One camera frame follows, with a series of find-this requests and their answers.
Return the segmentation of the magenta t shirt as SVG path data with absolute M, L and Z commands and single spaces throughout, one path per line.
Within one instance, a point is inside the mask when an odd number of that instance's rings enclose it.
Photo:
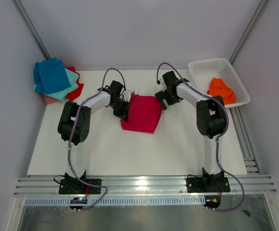
M 130 99 L 128 121 L 120 120 L 123 130 L 154 134 L 162 115 L 155 96 L 133 95 Z

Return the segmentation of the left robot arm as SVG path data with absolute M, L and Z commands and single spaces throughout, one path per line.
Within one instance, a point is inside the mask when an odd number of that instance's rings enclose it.
M 66 142 L 68 169 L 60 181 L 59 194 L 84 194 L 91 184 L 97 186 L 96 194 L 100 193 L 101 180 L 86 178 L 84 141 L 89 135 L 91 116 L 103 107 L 111 107 L 114 116 L 128 121 L 130 100 L 134 94 L 134 91 L 126 90 L 123 84 L 114 80 L 81 104 L 65 103 L 58 133 Z

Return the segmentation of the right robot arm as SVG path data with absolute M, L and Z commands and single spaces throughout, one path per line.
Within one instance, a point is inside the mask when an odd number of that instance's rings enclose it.
M 186 100 L 196 108 L 196 126 L 204 138 L 204 166 L 198 180 L 190 181 L 189 192 L 230 192 L 226 171 L 221 166 L 222 139 L 229 127 L 228 114 L 220 96 L 210 96 L 188 84 L 174 70 L 162 75 L 165 89 L 155 97 L 163 110 Z

